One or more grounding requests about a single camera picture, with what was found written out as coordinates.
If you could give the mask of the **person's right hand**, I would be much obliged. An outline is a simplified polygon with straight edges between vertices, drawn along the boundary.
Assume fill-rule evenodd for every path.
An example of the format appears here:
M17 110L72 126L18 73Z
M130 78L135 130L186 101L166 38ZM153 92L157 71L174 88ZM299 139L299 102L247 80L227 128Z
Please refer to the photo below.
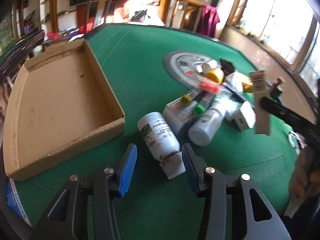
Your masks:
M311 153L312 150L305 147L296 160L295 169L289 182L290 199L305 199L319 194L319 169L313 172L309 171L308 160Z

